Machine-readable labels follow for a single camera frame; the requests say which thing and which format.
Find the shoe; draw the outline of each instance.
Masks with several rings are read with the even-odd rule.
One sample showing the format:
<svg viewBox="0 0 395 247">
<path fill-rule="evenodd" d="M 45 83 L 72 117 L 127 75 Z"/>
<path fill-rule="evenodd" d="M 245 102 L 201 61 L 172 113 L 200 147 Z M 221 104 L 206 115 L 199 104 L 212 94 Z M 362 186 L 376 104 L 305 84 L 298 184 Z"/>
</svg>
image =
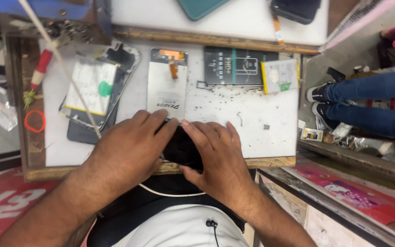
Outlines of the shoe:
<svg viewBox="0 0 395 247">
<path fill-rule="evenodd" d="M 326 82 L 319 87 L 311 87 L 306 92 L 307 101 L 309 102 L 328 102 L 325 96 L 325 89 L 328 84 L 332 82 Z"/>
<path fill-rule="evenodd" d="M 328 102 L 315 102 L 312 105 L 312 112 L 315 116 L 317 116 L 323 122 L 324 126 L 326 126 L 329 130 L 333 131 L 339 125 L 339 121 L 332 120 L 326 116 L 326 111 L 333 104 Z"/>
</svg>

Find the red rubber band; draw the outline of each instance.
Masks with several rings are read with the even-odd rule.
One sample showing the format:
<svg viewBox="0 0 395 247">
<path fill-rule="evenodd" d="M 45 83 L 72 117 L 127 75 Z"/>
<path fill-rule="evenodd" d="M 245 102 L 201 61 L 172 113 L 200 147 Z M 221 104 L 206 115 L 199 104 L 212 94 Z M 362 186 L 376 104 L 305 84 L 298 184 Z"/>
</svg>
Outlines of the red rubber band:
<svg viewBox="0 0 395 247">
<path fill-rule="evenodd" d="M 29 117 L 29 115 L 30 115 L 31 113 L 39 113 L 39 114 L 42 116 L 42 128 L 41 128 L 40 130 L 36 130 L 35 128 L 31 127 L 31 126 L 27 123 L 27 119 L 28 119 L 28 117 Z M 30 112 L 27 113 L 27 115 L 25 116 L 25 119 L 24 119 L 24 126 L 25 126 L 28 130 L 30 130 L 30 131 L 32 131 L 32 132 L 35 132 L 35 133 L 41 132 L 41 131 L 45 128 L 45 115 L 44 115 L 43 112 L 41 112 L 40 110 L 32 110 L 32 111 L 30 111 Z"/>
</svg>

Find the white table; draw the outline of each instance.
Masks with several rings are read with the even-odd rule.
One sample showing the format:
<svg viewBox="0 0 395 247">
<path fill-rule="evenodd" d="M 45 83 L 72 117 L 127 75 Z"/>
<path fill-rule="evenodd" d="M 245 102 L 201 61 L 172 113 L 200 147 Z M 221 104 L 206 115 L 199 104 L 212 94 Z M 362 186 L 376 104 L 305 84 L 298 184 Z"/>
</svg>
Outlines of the white table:
<svg viewBox="0 0 395 247">
<path fill-rule="evenodd" d="M 309 25 L 279 17 L 285 42 L 323 45 L 329 0 L 321 0 Z M 251 40 L 277 41 L 266 0 L 230 0 L 198 21 L 191 21 L 177 0 L 112 0 L 112 23 Z"/>
<path fill-rule="evenodd" d="M 190 121 L 231 121 L 242 141 L 245 158 L 294 156 L 297 142 L 298 89 L 262 95 L 246 93 L 245 88 L 216 87 L 210 92 L 196 88 L 196 81 L 204 81 L 203 46 L 163 43 L 150 40 L 127 40 L 142 53 L 142 59 L 130 79 L 119 103 L 117 122 L 130 118 L 137 110 L 146 108 L 149 50 L 152 47 L 184 51 L 189 54 L 185 118 Z M 99 46 L 77 45 L 80 51 L 95 50 Z M 75 63 L 73 45 L 60 49 L 68 68 Z M 46 166 L 80 165 L 89 156 L 93 145 L 67 139 L 69 121 L 59 115 L 58 108 L 68 92 L 69 81 L 60 65 L 52 59 L 43 81 Z"/>
</svg>

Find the green sticker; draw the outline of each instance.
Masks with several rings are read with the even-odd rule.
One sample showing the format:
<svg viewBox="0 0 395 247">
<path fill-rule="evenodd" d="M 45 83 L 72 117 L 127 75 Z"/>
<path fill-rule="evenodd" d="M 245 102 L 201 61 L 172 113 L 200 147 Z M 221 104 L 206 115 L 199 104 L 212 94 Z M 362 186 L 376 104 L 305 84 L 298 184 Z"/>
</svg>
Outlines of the green sticker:
<svg viewBox="0 0 395 247">
<path fill-rule="evenodd" d="M 280 91 L 286 91 L 289 90 L 289 87 L 291 86 L 292 82 L 284 83 L 280 85 Z"/>
<path fill-rule="evenodd" d="M 100 85 L 98 85 L 98 93 L 101 97 L 107 97 L 111 95 L 112 85 L 107 84 L 106 81 L 102 81 Z"/>
</svg>

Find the hand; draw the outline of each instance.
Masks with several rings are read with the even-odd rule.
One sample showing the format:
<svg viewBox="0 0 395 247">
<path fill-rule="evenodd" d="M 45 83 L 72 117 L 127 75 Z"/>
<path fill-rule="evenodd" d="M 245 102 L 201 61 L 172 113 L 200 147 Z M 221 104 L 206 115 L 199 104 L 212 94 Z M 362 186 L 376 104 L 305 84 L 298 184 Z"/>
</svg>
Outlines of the hand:
<svg viewBox="0 0 395 247">
<path fill-rule="evenodd" d="M 182 127 L 195 143 L 204 165 L 202 174 L 181 166 L 185 178 L 232 210 L 244 210 L 257 186 L 243 158 L 236 128 L 230 122 L 225 128 L 215 122 L 187 120 L 182 120 Z"/>
<path fill-rule="evenodd" d="M 140 110 L 110 128 L 83 164 L 85 177 L 113 196 L 148 179 L 163 161 L 159 156 L 178 126 L 173 118 L 155 134 L 167 115 L 166 110 Z"/>
</svg>

